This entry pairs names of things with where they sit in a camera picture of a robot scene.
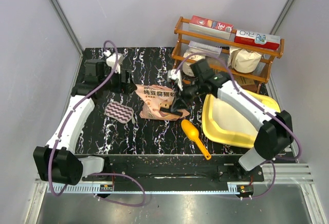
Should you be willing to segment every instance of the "yellow plastic tray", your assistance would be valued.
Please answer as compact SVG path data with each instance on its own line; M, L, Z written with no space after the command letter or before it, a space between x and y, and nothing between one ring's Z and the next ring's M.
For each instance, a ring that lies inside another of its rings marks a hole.
M264 105L280 112L279 105L274 99L247 92ZM213 114L214 105L217 112L215 114ZM202 129L206 137L213 142L244 148L252 148L257 135L257 131L244 116L213 95L207 95L203 105Z

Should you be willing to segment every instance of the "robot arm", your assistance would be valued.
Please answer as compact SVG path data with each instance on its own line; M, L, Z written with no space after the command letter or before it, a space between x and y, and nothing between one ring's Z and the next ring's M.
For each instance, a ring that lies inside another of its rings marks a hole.
M266 107L238 85L239 91L237 91L229 74L225 72L215 74L205 59L192 64L191 69L196 76L196 80L191 85L183 88L179 87L178 82L181 78L175 74L176 70L169 72L169 79L175 81L176 96L172 105L168 109L162 109L162 111L178 114L178 109L189 108L193 103L193 98L204 94L213 94L216 98L234 107L258 131L254 147L239 159L239 164L237 165L239 172L243 174L254 169L264 161L273 159L281 150L293 142L290 134L278 122L265 114L272 114L292 130L291 116L288 112L275 112L275 110ZM246 100L241 95L242 92L265 110L259 110Z
M106 55L107 65L111 68L115 62L115 55ZM118 65L115 74L90 98L85 99L75 110L74 106L80 102L88 93L104 81L106 78L104 71L105 62L103 60L87 60L85 63L85 78L83 83L77 84L73 89L69 101L68 109L58 126L55 134L49 139L45 147L37 146L33 152L34 161L42 180L48 180L48 163L51 150L58 140L61 132L60 142L54 154L52 162L52 180L56 183L76 185L82 177L92 173L100 173L104 168L104 159L96 156L77 158L75 153L76 144L80 132L90 113L94 110L97 100L102 97L105 90L116 93L130 94L136 90L131 75L127 71L120 69ZM66 117L71 113L63 128Z

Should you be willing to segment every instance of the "wooden rack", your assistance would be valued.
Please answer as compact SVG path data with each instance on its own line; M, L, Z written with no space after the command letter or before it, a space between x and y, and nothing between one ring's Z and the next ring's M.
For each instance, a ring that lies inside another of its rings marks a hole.
M235 43L234 42L234 38L235 38L235 34L236 34L236 30L233 29L233 32L231 33L231 37L229 40L226 39L221 39L221 38L215 38L213 36L209 36L209 35L204 35L204 34L200 34L197 32L192 32L188 30L188 24L189 24L190 20L180 17L176 27L175 27L175 34L178 34L178 40L177 40L177 44L173 50L173 53L171 55L171 57L175 60L175 65L177 63L177 61L182 61L184 59L184 53L188 50L189 48L189 40L185 40L182 38L183 35L185 36L191 36L194 38L199 38L199 39L203 39L203 40L209 40L215 43L219 43L219 44L224 44L227 46L235 46L235 47L239 47L239 48L244 48L250 51L255 51L258 53L262 54L262 58L257 66L257 68L252 72L252 73L240 73L235 71L234 69L232 69L230 67L230 70L232 71L232 73L234 75L237 76L242 76L245 78L249 78L249 79L253 79L255 81L257 81L258 83L258 90L257 93L259 93L259 89L262 83L267 83L270 77L270 70L271 70L271 65L272 62L275 58L281 58L281 56L283 55L283 50L284 50L284 39L281 39L280 41L280 47L278 48L278 50L274 51L274 50L270 50L270 49L266 49L266 48L260 48L260 47L255 47L255 46L249 46L249 45L245 45L245 44L240 44L240 43ZM225 62L228 61L229 58L229 51L226 49L222 49L220 58L222 60L224 60ZM218 71L226 71L225 68L223 66L221 66L219 64L219 62L215 59L210 59L209 60L210 63L210 67L212 67L213 69L216 69Z

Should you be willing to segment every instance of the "toothpaste box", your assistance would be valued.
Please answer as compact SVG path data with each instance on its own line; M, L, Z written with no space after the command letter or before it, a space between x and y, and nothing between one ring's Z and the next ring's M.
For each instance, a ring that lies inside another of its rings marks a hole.
M277 35L268 35L252 31L236 30L234 42L277 50L280 46L280 37Z
M207 35L228 40L230 39L233 25L194 15L190 20L189 30L200 31Z

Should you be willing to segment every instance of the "snack bag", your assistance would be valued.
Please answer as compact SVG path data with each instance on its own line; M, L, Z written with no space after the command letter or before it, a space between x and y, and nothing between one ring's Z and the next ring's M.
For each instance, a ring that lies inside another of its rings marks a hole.
M160 111L161 107L169 108L172 104L175 97L174 90L159 85L144 86L136 84L136 86L136 94L144 101L143 109L139 114L141 118L152 120L178 120L190 114L185 109L179 110L183 113L181 117Z

